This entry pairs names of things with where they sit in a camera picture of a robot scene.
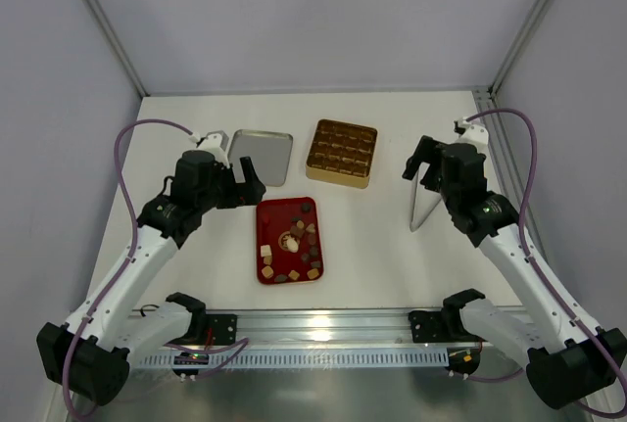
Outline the silver metal tongs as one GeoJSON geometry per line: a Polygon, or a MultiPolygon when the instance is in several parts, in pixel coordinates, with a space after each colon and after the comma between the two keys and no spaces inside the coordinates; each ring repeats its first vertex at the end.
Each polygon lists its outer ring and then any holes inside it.
{"type": "Polygon", "coordinates": [[[441,196],[427,190],[420,181],[426,174],[428,165],[423,164],[411,183],[410,191],[410,232],[416,232],[441,202],[441,196]]]}

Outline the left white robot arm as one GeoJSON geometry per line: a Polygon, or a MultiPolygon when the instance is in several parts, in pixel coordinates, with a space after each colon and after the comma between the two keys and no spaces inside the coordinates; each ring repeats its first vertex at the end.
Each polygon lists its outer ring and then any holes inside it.
{"type": "Polygon", "coordinates": [[[80,395],[97,406],[110,403],[136,362],[172,341],[200,339],[208,327],[206,305],[180,292],[138,323],[127,322],[205,214],[255,206],[265,194],[248,157],[240,160],[244,180],[236,181],[223,132],[190,138],[194,148],[180,156],[161,192],[131,216],[131,239],[116,264],[63,324],[47,323],[36,337],[45,374],[66,401],[80,395]]]}

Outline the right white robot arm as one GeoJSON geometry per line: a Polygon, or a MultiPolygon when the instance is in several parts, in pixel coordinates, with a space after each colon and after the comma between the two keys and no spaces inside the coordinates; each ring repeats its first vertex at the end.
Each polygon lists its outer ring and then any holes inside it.
{"type": "Polygon", "coordinates": [[[553,409],[576,403],[624,376],[626,337],[605,330],[559,285],[532,242],[519,228],[509,199],[487,187],[486,157],[467,143],[447,144],[424,136],[406,162],[403,177],[442,198],[455,228],[503,275],[525,307],[526,324],[467,289],[443,300],[438,313],[418,311],[417,341],[484,340],[515,361],[541,401],[553,409]]]}

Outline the brown square chocolate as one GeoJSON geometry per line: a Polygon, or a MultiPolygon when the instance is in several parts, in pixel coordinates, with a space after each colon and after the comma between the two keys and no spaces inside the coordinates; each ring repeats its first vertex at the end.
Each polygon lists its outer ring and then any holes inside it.
{"type": "Polygon", "coordinates": [[[305,230],[304,230],[304,229],[302,229],[302,228],[299,228],[299,227],[298,227],[298,226],[296,226],[296,225],[293,225],[293,226],[290,228],[290,234],[291,234],[292,236],[297,237],[297,238],[302,238],[302,237],[303,237],[303,235],[305,234],[305,230]]]}

